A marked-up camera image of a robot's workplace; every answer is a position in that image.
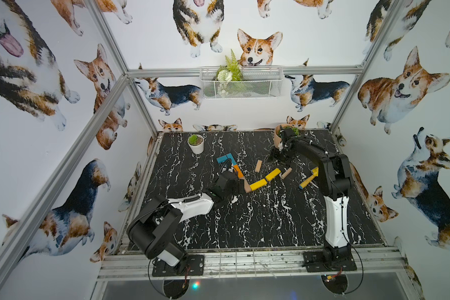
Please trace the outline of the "orange block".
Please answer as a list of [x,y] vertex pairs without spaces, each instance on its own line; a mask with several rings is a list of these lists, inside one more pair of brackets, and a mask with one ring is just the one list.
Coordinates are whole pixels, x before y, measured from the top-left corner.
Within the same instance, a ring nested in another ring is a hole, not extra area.
[[239,179],[244,178],[244,175],[243,175],[243,173],[241,172],[241,170],[240,170],[240,168],[239,168],[238,165],[234,165],[233,168],[236,170],[236,172],[237,172],[237,177],[238,177]]

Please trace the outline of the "yellow block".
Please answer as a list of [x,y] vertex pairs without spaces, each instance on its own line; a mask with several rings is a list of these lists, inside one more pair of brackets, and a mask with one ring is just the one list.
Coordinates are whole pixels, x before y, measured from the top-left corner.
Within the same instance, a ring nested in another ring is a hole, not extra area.
[[281,174],[281,170],[279,168],[274,169],[273,171],[271,171],[268,175],[266,175],[266,180],[267,181],[272,181],[276,176],[279,176]]
[[268,182],[267,182],[266,179],[262,179],[260,181],[257,181],[257,182],[255,182],[255,183],[250,185],[251,191],[255,191],[255,190],[257,190],[257,189],[259,189],[259,188],[261,188],[263,186],[266,186],[267,183]]

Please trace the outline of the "teal long block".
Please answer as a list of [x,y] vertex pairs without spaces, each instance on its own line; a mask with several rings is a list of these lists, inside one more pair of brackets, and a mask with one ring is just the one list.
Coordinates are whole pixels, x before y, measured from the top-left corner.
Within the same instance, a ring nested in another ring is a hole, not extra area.
[[227,156],[227,158],[229,158],[231,160],[233,166],[237,165],[237,163],[231,153],[228,153],[226,156]]

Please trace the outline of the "natural wood block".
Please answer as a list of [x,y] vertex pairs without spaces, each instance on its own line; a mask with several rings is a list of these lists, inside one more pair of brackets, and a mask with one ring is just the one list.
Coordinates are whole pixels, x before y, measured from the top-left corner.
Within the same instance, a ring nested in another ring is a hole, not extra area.
[[293,169],[291,167],[289,167],[284,173],[282,173],[281,179],[282,180],[285,179],[292,172],[292,170]]
[[250,193],[252,191],[251,186],[249,185],[249,183],[247,182],[247,180],[245,178],[243,178],[242,181],[243,181],[245,193]]
[[261,166],[262,166],[263,162],[261,160],[258,160],[256,163],[256,167],[255,167],[255,172],[259,173],[261,170]]

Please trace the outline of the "natural wood block front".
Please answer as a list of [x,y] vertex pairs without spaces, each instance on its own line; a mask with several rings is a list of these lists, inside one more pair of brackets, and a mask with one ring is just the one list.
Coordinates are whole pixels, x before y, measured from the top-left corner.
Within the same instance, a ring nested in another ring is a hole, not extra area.
[[245,193],[250,193],[252,191],[251,186],[249,185],[249,183],[247,182],[247,180],[245,178],[243,178],[242,181],[243,181]]

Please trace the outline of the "teal short block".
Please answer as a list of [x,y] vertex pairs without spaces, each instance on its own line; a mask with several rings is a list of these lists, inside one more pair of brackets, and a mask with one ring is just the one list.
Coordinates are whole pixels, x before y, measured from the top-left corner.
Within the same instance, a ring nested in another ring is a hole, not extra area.
[[228,157],[227,156],[221,156],[221,157],[218,157],[216,160],[217,160],[218,164],[221,164],[221,163],[227,161]]

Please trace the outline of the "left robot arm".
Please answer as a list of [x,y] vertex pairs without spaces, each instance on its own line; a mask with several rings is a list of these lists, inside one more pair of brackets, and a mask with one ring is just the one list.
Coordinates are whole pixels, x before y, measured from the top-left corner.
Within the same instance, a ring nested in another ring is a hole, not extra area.
[[235,172],[224,171],[210,187],[195,195],[153,197],[131,221],[127,236],[148,259],[158,258],[173,268],[184,268],[187,253],[174,240],[179,224],[207,215],[244,191],[245,181]]

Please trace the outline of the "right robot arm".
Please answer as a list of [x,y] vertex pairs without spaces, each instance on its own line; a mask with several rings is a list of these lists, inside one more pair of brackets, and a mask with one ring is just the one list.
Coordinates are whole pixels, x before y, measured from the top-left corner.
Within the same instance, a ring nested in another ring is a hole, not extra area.
[[326,235],[322,255],[327,263],[352,258],[348,237],[348,203],[353,185],[350,161],[345,154],[329,152],[294,127],[278,126],[274,130],[272,157],[286,165],[303,156],[317,167],[317,186],[326,203]]

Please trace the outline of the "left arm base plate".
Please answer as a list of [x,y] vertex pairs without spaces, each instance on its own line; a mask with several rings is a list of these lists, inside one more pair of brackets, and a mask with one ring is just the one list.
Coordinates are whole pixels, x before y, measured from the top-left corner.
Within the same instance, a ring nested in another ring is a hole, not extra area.
[[173,276],[202,276],[205,267],[205,256],[194,254],[186,255],[176,266],[170,266],[165,261],[155,259],[152,277],[173,277]]

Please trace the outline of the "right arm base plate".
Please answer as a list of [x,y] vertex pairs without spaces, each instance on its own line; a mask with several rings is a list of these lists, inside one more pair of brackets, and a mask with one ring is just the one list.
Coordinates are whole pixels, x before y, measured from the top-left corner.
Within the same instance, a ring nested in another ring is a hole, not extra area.
[[352,256],[325,256],[322,251],[306,251],[302,254],[303,267],[309,273],[338,273],[339,271],[357,271],[355,260]]

